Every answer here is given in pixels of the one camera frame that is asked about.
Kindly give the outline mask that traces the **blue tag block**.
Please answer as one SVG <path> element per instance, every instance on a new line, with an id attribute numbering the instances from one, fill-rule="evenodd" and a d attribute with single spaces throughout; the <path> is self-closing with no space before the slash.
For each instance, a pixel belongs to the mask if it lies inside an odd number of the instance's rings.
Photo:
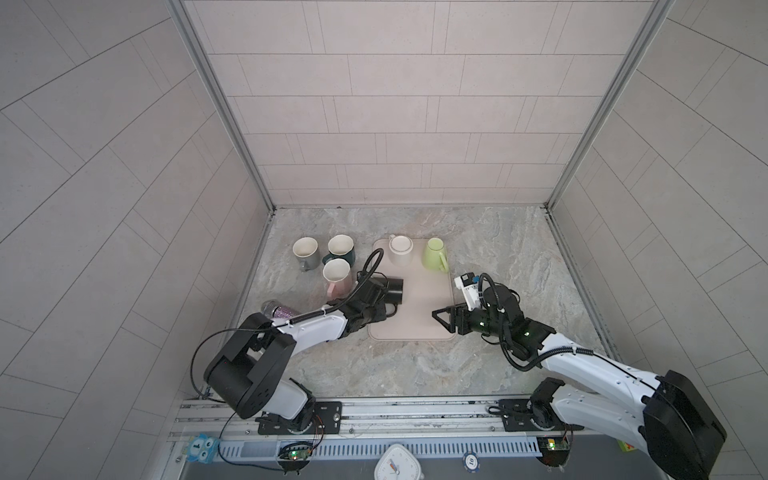
<path id="1" fill-rule="evenodd" d="M 186 460 L 190 463 L 210 464 L 218 455 L 219 439 L 200 434 L 193 438 L 187 448 Z"/>

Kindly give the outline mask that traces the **black mug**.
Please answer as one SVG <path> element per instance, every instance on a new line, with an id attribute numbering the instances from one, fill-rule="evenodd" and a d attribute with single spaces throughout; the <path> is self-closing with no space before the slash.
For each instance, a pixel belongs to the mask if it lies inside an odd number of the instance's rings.
<path id="1" fill-rule="evenodd" d="M 381 279 L 381 283 L 384 287 L 383 302 L 385 305 L 385 314 L 387 318 L 390 318 L 397 313 L 398 307 L 403 302 L 404 280 L 384 276 Z"/>

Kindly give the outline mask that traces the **left circuit board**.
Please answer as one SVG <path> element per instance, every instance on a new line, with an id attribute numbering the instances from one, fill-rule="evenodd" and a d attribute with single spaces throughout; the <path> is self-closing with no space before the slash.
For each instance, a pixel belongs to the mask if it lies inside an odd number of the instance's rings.
<path id="1" fill-rule="evenodd" d="M 278 458 L 281 461 L 307 461 L 313 451 L 314 444 L 311 442 L 294 442 L 283 446 L 278 453 Z"/>

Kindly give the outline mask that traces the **white mug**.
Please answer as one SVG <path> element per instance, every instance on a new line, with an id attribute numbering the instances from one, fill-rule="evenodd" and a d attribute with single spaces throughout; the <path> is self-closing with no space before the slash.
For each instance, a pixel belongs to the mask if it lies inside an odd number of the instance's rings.
<path id="1" fill-rule="evenodd" d="M 388 248 L 388 256 L 393 265 L 406 267 L 411 263 L 414 248 L 411 238 L 404 235 L 390 235 Z"/>

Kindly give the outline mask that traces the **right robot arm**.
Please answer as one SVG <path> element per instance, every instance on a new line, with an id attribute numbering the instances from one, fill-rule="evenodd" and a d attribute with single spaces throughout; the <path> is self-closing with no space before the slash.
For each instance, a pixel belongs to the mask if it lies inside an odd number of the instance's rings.
<path id="1" fill-rule="evenodd" d="M 530 396 L 534 425 L 582 426 L 645 452 L 674 479 L 706 479 L 727 433 L 693 382 L 638 370 L 528 318 L 517 292 L 482 273 L 455 278 L 464 301 L 444 308 L 451 333 L 492 337 L 520 372 L 550 371 Z"/>

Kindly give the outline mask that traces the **pink mug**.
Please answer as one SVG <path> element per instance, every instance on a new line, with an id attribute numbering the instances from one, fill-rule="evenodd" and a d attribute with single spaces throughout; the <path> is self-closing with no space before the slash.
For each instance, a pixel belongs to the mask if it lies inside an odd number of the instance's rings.
<path id="1" fill-rule="evenodd" d="M 326 297 L 329 301 L 346 297 L 354 288 L 351 267 L 344 259 L 329 260 L 322 274 L 327 282 Z"/>

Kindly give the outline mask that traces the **white kitchen timer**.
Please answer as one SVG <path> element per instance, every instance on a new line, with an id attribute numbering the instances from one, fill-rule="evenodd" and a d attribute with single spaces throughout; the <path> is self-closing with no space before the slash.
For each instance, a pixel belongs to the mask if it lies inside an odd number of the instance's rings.
<path id="1" fill-rule="evenodd" d="M 401 444 L 388 447 L 374 469 L 375 480 L 421 480 L 423 478 L 418 459 Z"/>

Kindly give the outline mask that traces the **grey mug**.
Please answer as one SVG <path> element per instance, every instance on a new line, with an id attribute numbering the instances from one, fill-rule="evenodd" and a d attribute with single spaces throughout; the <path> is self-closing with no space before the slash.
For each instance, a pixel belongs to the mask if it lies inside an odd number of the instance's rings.
<path id="1" fill-rule="evenodd" d="M 318 241 L 313 237 L 302 237 L 296 240 L 292 247 L 298 261 L 299 270 L 308 272 L 316 269 L 321 263 Z"/>

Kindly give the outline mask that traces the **dark green mug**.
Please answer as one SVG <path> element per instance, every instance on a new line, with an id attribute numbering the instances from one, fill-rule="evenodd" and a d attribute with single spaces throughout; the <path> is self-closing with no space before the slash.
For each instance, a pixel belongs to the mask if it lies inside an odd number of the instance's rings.
<path id="1" fill-rule="evenodd" d="M 327 264 L 334 259 L 342 259 L 350 267 L 354 266 L 356 254 L 354 240 L 346 234 L 333 236 L 327 244 L 328 253 L 322 258 L 322 263 Z"/>

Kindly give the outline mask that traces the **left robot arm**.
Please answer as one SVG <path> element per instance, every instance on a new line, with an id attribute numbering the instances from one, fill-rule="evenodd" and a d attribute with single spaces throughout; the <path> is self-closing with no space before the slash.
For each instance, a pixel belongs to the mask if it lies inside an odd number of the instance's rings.
<path id="1" fill-rule="evenodd" d="M 387 319 L 388 288 L 374 276 L 384 259 L 381 248 L 366 259 L 358 282 L 346 297 L 290 319 L 257 312 L 237 328 L 203 373 L 203 381 L 246 420 L 263 419 L 293 433 L 306 431 L 315 417 L 316 398 L 299 382 L 283 378 L 290 359 L 321 343 L 336 341 Z"/>

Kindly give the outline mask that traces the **light green mug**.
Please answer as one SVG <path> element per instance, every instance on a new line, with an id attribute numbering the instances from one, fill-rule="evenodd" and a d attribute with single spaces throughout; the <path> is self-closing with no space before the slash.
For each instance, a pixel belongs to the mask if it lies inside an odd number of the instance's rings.
<path id="1" fill-rule="evenodd" d="M 431 271 L 449 272 L 445 244 L 442 239 L 430 238 L 422 253 L 422 265 Z"/>

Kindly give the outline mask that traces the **aluminium mounting rail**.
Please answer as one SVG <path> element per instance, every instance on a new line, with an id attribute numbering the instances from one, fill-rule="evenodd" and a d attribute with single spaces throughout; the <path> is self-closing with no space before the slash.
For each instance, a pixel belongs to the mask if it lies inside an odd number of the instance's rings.
<path id="1" fill-rule="evenodd" d="M 532 423 L 526 395 L 437 397 L 321 398 L 314 421 L 292 431 L 282 420 L 264 413 L 243 420 L 224 404 L 184 401 L 170 427 L 173 439 L 205 433 L 227 439 L 267 438 L 405 438 L 531 435 L 544 430 Z"/>

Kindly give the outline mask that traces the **round blue badge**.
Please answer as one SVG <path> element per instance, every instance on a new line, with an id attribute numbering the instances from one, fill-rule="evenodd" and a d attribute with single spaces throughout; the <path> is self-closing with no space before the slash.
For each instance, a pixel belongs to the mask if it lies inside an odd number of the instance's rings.
<path id="1" fill-rule="evenodd" d="M 464 468 L 468 472 L 477 472 L 479 469 L 479 459 L 474 452 L 467 452 L 462 458 Z"/>

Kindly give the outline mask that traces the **purple glitter tube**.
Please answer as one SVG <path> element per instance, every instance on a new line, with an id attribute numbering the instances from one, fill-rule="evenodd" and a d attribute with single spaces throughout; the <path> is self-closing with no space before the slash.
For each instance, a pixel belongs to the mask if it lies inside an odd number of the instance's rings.
<path id="1" fill-rule="evenodd" d="M 299 312 L 277 300 L 267 300 L 261 306 L 261 313 L 270 319 L 289 320 L 299 315 Z"/>

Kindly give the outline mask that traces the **right circuit board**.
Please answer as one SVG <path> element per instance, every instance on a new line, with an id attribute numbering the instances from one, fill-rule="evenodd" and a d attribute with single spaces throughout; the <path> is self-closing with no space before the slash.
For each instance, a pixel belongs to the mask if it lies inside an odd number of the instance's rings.
<path id="1" fill-rule="evenodd" d="M 563 467 L 570 456 L 570 444 L 564 437 L 537 437 L 541 456 L 537 460 L 547 467 Z"/>

